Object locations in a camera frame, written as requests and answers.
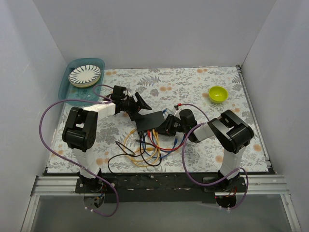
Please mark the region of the black network switch box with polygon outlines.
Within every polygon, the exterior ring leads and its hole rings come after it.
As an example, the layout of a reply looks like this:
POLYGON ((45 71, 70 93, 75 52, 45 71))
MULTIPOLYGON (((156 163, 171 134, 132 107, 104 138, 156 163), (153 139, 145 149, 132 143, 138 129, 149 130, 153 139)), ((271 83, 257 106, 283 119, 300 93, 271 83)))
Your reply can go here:
POLYGON ((140 119, 135 120, 137 132, 147 132, 159 127, 165 121, 163 112, 157 111, 142 115, 140 119))

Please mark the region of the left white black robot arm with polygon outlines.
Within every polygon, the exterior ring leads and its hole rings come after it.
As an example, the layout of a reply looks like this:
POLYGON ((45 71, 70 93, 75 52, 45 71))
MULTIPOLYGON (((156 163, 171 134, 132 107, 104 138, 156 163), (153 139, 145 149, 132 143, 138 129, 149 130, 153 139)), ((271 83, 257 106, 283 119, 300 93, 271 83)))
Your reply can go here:
POLYGON ((62 140, 76 156, 81 166, 78 176, 90 192, 98 193, 103 187, 102 180, 96 177, 100 173, 100 168, 92 148, 96 141, 97 123, 121 111, 126 112, 131 120, 135 120, 140 118, 141 109, 152 110, 138 92, 133 96, 125 94, 124 91, 110 94, 100 103, 70 109, 62 140))

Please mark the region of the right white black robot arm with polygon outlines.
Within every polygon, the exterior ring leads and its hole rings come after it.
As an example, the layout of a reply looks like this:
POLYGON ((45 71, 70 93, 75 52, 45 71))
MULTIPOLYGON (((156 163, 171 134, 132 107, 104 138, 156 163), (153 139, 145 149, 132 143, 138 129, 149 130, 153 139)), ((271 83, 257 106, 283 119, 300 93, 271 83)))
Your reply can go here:
POLYGON ((178 116, 169 115, 155 131, 168 136, 173 136, 177 132, 184 133, 182 162, 188 178, 197 185, 216 186, 224 192, 235 188, 236 181, 239 179, 243 153, 254 137, 252 128, 231 110, 226 110, 219 117, 201 124, 197 124, 191 110, 181 110, 178 116), (218 171, 218 177, 213 182, 198 182, 189 174, 185 166, 185 145, 187 140, 192 143, 200 143, 213 136, 224 148, 223 162, 218 171))

